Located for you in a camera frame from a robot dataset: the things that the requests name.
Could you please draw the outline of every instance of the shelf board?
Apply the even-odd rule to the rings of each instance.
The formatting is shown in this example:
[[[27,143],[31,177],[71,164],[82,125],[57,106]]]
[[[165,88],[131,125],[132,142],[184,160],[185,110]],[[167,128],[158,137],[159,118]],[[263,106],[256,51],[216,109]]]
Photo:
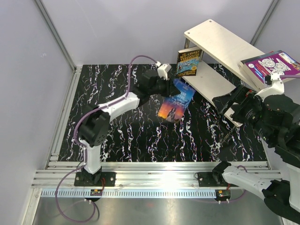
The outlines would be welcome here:
[[[203,61],[199,62],[196,76],[183,76],[182,78],[203,95],[213,106],[215,106],[212,102],[214,97],[228,94],[235,88],[232,83]],[[240,127],[242,124],[233,121],[230,117],[233,113],[234,111],[230,108],[225,113],[225,117],[235,126]]]
[[[254,90],[258,90],[248,75],[240,71],[238,63],[241,60],[263,55],[264,52],[211,19],[187,30],[184,36]]]

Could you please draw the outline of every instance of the gray wall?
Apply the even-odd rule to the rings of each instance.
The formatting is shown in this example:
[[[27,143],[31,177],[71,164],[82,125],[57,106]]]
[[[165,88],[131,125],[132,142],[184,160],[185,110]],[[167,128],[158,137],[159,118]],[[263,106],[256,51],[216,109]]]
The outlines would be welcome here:
[[[300,61],[300,29],[296,25],[300,21],[300,0],[282,0],[270,18],[256,47],[263,52],[283,50],[292,58]],[[285,83],[285,94],[300,104],[300,79]],[[274,149],[265,146],[273,169],[282,171],[283,177],[289,179],[285,163]]]
[[[82,65],[128,64],[138,54],[175,63],[183,33],[208,19],[250,41],[271,0],[43,2],[74,63]]]
[[[33,0],[2,0],[0,28],[0,223],[16,225],[72,72]]]

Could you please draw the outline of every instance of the book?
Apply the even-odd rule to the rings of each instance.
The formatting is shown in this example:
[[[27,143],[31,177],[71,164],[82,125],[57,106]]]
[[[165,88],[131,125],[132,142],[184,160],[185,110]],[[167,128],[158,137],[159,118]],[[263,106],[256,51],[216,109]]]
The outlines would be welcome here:
[[[260,90],[265,88],[268,75],[300,75],[300,64],[281,50],[242,60],[240,67]]]
[[[179,79],[174,79],[173,82],[175,87],[180,90],[180,94],[166,97],[160,107],[158,116],[169,122],[178,123],[192,100],[195,90]]]
[[[176,76],[196,76],[200,53],[197,46],[178,51]]]

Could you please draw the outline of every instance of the black marble tabletop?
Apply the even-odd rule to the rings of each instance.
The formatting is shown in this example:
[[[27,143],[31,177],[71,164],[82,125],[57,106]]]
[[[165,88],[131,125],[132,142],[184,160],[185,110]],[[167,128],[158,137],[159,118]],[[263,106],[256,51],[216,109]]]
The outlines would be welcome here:
[[[220,64],[211,64],[227,80],[241,81]],[[131,82],[153,65],[133,65]],[[172,65],[171,74],[175,72]],[[84,65],[67,122],[59,161],[82,161],[83,151],[73,142],[76,123],[87,104],[101,104],[125,93],[128,65]],[[221,147],[233,125],[206,99],[195,93],[179,124],[158,117],[163,97],[152,96],[142,107],[124,113],[110,124],[102,146],[104,162],[266,161],[261,140],[243,125]]]

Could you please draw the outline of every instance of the shelf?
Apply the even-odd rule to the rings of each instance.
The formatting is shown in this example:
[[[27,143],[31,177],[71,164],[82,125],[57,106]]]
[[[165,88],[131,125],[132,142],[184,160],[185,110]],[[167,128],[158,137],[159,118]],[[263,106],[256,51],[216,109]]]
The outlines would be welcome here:
[[[248,75],[240,71],[238,63],[263,55],[262,51],[210,19],[187,30],[184,36],[254,90],[258,90]]]
[[[203,95],[213,106],[215,106],[212,102],[214,97],[228,94],[235,88],[232,83],[203,61],[199,62],[196,76],[183,76],[182,78]],[[233,121],[230,117],[233,113],[234,111],[229,109],[225,113],[225,117],[235,126],[240,127],[242,124]]]

